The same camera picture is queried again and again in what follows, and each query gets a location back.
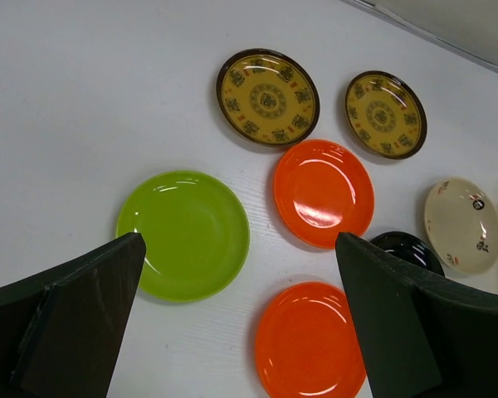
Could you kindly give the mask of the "orange plate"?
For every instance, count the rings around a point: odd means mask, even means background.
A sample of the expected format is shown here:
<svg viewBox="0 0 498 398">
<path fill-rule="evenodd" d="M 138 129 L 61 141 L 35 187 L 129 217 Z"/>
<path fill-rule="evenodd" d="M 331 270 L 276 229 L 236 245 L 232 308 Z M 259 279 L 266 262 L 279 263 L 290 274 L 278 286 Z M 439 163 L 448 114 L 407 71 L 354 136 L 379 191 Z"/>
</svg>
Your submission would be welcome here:
<svg viewBox="0 0 498 398">
<path fill-rule="evenodd" d="M 276 165 L 273 196 L 291 233 L 320 249 L 332 250 L 341 232 L 362 236 L 374 218 L 374 186 L 366 168 L 329 140 L 288 149 Z"/>
<path fill-rule="evenodd" d="M 355 397 L 366 371 L 344 291 L 310 281 L 277 294 L 258 323 L 255 362 L 270 397 Z"/>
</svg>

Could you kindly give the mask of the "black plate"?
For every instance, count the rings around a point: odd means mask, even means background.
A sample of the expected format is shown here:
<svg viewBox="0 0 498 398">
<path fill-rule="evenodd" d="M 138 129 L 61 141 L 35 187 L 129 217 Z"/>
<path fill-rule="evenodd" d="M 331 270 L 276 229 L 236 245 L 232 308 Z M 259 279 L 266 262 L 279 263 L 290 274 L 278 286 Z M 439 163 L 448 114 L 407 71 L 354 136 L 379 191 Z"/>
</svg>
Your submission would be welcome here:
<svg viewBox="0 0 498 398">
<path fill-rule="evenodd" d="M 387 253 L 427 269 L 435 274 L 445 276 L 444 270 L 430 247 L 415 235 L 402 231 L 389 231 L 375 236 L 370 243 Z"/>
</svg>

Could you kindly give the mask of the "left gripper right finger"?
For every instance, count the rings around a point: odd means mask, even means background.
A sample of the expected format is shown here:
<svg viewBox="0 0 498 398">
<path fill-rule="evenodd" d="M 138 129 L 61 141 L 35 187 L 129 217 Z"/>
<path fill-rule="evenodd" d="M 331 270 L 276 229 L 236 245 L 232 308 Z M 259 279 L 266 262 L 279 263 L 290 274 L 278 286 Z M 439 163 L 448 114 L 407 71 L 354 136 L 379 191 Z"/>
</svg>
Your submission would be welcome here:
<svg viewBox="0 0 498 398">
<path fill-rule="evenodd" d="M 498 397 L 498 295 L 351 233 L 339 273 L 375 397 Z"/>
</svg>

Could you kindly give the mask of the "yellow brown plate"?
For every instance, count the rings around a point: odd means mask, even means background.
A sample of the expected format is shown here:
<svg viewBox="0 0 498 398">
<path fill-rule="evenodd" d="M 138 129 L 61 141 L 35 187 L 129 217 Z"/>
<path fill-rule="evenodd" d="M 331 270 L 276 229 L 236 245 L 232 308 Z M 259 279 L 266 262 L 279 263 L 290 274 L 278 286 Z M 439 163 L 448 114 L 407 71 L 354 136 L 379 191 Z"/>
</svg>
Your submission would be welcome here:
<svg viewBox="0 0 498 398">
<path fill-rule="evenodd" d="M 228 58 L 217 74 L 215 93 L 232 128 L 269 148 L 302 142 L 320 118 L 319 93 L 308 72 L 270 49 L 246 49 Z"/>
<path fill-rule="evenodd" d="M 352 134 L 383 158 L 410 158 L 426 141 L 422 102 L 405 82 L 388 72 L 368 70 L 356 75 L 345 91 L 344 110 Z"/>
</svg>

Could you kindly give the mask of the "green plate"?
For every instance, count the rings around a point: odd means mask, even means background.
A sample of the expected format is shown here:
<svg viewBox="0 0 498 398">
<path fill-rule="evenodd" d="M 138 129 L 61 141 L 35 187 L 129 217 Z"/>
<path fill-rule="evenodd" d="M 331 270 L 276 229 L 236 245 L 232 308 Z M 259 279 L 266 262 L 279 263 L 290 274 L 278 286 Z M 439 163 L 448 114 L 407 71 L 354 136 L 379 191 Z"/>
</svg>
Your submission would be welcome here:
<svg viewBox="0 0 498 398">
<path fill-rule="evenodd" d="M 164 172 L 125 199 L 115 234 L 142 235 L 146 254 L 139 286 L 164 301 L 207 299 L 226 288 L 250 246 L 246 211 L 225 183 L 205 173 Z"/>
</svg>

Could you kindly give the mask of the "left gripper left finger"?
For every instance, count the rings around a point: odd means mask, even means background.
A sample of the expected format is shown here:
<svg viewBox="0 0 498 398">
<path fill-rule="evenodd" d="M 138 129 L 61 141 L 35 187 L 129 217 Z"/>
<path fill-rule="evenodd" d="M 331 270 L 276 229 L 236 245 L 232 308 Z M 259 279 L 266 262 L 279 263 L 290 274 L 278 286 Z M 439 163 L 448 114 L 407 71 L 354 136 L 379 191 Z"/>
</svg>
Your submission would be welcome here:
<svg viewBox="0 0 498 398">
<path fill-rule="evenodd" d="M 0 397 L 105 397 L 145 259 L 139 233 L 0 288 Z"/>
</svg>

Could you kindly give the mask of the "cream plate with characters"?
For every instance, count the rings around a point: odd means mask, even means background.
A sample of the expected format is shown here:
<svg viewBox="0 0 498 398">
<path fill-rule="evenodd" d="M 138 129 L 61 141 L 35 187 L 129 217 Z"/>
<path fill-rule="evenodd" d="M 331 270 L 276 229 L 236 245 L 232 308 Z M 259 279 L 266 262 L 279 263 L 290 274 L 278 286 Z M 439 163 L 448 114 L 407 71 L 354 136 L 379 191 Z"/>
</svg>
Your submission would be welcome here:
<svg viewBox="0 0 498 398">
<path fill-rule="evenodd" d="M 439 260 L 462 274 L 484 274 L 498 260 L 498 212 L 473 182 L 449 177 L 424 204 L 427 238 Z"/>
</svg>

